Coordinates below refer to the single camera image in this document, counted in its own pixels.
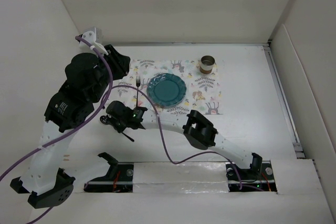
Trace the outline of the black spoon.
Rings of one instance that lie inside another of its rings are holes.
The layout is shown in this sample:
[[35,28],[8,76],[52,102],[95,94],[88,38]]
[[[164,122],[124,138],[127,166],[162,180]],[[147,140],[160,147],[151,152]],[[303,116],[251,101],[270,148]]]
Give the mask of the black spoon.
[[[100,117],[100,122],[104,125],[112,125],[109,121],[109,117],[107,115],[103,115]],[[128,138],[131,142],[134,142],[134,139],[126,135],[125,133],[121,132],[126,138]]]

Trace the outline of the black fork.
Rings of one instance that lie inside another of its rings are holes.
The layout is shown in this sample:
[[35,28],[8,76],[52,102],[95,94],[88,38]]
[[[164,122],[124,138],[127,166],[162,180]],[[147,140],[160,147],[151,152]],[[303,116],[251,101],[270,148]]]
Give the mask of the black fork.
[[138,104],[139,104],[139,87],[140,87],[140,85],[141,85],[141,78],[140,78],[140,76],[137,76],[136,77],[136,80],[135,80],[135,85],[136,85],[136,107],[138,107]]

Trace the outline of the teal scalloped plate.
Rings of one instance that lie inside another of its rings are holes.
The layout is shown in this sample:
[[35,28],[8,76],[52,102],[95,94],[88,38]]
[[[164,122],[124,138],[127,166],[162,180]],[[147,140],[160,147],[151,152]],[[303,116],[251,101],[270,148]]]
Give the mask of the teal scalloped plate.
[[169,108],[183,101],[187,87],[179,76],[161,73],[149,81],[146,91],[153,103]]

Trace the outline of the white and brown cup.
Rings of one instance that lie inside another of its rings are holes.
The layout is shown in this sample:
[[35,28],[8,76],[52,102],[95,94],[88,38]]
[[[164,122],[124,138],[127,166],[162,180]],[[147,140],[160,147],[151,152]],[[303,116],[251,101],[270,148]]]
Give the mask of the white and brown cup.
[[213,67],[216,61],[213,56],[206,55],[202,56],[199,61],[199,70],[203,74],[210,74],[213,71]]

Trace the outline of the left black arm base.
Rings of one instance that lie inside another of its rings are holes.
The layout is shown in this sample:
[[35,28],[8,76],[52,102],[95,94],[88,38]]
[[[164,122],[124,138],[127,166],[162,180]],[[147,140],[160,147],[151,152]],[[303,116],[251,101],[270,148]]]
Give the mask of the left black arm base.
[[132,193],[133,192],[133,163],[119,163],[108,153],[98,155],[107,161],[109,169],[103,176],[98,176],[85,183],[86,193]]

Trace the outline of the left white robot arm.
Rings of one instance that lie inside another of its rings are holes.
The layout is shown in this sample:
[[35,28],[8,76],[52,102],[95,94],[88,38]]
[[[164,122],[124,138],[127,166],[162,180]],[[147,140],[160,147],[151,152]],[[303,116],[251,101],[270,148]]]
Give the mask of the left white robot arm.
[[82,52],[65,67],[66,81],[47,105],[40,146],[30,154],[28,170],[10,183],[17,193],[29,194],[35,209],[59,206],[70,196],[75,178],[60,168],[65,152],[104,107],[113,82],[129,73],[130,57],[104,46],[99,28],[86,29],[77,41]]

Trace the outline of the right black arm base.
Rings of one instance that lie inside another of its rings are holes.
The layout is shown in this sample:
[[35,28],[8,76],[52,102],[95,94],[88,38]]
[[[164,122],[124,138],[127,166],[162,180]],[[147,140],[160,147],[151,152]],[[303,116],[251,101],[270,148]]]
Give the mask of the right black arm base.
[[226,177],[228,181],[228,190],[233,192],[259,192],[269,191],[277,192],[275,176],[270,161],[262,163],[259,172],[250,172],[237,168],[238,175],[231,163],[226,163]]

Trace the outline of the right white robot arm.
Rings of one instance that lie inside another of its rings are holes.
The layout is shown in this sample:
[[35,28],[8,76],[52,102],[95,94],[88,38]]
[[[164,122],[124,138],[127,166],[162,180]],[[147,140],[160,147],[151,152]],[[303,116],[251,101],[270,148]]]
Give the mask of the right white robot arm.
[[247,178],[254,179],[261,174],[262,157],[242,148],[222,136],[214,124],[196,110],[189,114],[175,116],[137,106],[131,109],[120,101],[113,101],[100,117],[105,125],[111,125],[118,133],[125,129],[158,129],[176,132],[186,137],[190,145],[198,150],[210,150],[232,161]]

